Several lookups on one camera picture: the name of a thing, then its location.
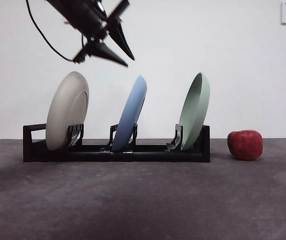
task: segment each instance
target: plate holder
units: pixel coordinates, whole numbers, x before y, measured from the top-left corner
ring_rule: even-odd
[[[56,151],[47,149],[46,140],[34,141],[32,132],[45,130],[46,124],[26,125],[23,127],[23,161],[24,162],[210,162],[209,126],[203,125],[192,148],[181,151],[183,126],[175,125],[175,137],[164,144],[159,139],[156,144],[138,144],[137,124],[133,126],[132,140],[118,152],[112,152],[113,134],[118,124],[110,126],[107,144],[84,144],[84,125],[72,125],[67,129],[65,147]],[[79,139],[70,147],[72,136],[79,133]]]

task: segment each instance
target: gray carpet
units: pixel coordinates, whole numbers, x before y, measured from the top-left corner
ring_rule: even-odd
[[[254,162],[26,162],[0,140],[0,240],[286,240],[286,139]]]

